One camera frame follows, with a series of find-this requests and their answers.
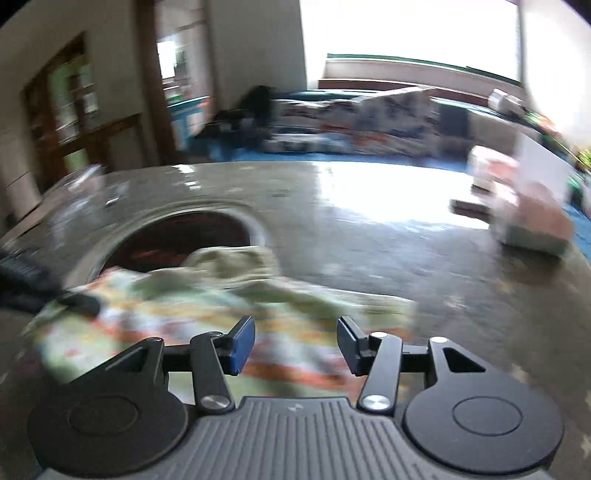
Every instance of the bright window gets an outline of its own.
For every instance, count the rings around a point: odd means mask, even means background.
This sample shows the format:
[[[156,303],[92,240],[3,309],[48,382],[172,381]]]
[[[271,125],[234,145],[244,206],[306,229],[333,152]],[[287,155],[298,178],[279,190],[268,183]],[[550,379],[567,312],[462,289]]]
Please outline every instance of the bright window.
[[[162,78],[172,78],[174,77],[174,68],[177,66],[177,44],[174,40],[164,40],[158,42],[157,45]]]
[[[435,61],[519,78],[517,0],[339,0],[329,53]]]

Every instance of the black circular base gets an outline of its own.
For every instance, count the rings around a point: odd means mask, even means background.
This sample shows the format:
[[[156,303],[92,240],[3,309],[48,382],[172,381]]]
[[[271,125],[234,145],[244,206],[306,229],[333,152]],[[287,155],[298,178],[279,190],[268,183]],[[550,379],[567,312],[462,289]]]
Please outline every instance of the black circular base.
[[[172,393],[137,375],[113,372],[67,385],[39,404],[28,435],[43,466],[102,478],[155,462],[180,441],[187,422]]]
[[[403,427],[433,459],[479,475],[547,466],[563,434],[557,407],[501,372],[435,383],[410,402]]]

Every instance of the colorful cloth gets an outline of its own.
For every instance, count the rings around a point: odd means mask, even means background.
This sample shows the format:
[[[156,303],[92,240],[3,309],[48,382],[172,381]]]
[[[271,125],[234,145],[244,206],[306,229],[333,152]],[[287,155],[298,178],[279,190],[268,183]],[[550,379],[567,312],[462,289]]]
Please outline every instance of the colorful cloth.
[[[274,100],[275,131],[263,142],[272,153],[433,155],[438,114],[429,87],[408,87],[354,99]],[[285,127],[312,132],[284,132]]]
[[[336,319],[348,315],[368,332],[408,339],[414,302],[334,290],[282,277],[264,247],[215,247],[193,253],[179,268],[148,274],[113,268],[81,290],[98,297],[96,318],[48,305],[27,333],[43,362],[68,382],[149,336],[188,343],[200,333],[227,332],[243,316],[256,318],[256,343],[243,373],[227,377],[243,395],[356,399],[355,378],[336,345]],[[190,374],[170,375],[169,389],[193,403]]]

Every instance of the silver screw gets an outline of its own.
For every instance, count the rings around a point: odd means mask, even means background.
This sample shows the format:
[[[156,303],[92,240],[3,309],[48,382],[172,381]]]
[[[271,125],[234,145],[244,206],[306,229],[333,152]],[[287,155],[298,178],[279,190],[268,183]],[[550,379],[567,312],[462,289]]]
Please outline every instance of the silver screw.
[[[208,410],[223,410],[230,404],[230,400],[221,395],[206,395],[201,399],[201,405]]]
[[[381,411],[390,408],[390,401],[383,395],[368,395],[361,404],[368,410]]]

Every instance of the ribbed gray panel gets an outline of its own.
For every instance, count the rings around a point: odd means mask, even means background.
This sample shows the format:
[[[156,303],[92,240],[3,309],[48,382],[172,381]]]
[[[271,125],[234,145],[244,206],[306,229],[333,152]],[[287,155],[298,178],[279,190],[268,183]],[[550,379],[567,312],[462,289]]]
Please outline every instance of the ribbed gray panel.
[[[41,478],[69,477],[47,470]],[[233,413],[198,420],[185,441],[158,464],[121,478],[452,480],[470,477],[434,466],[408,445],[391,420],[358,412],[345,398],[249,397]],[[550,479],[543,471],[522,478]]]

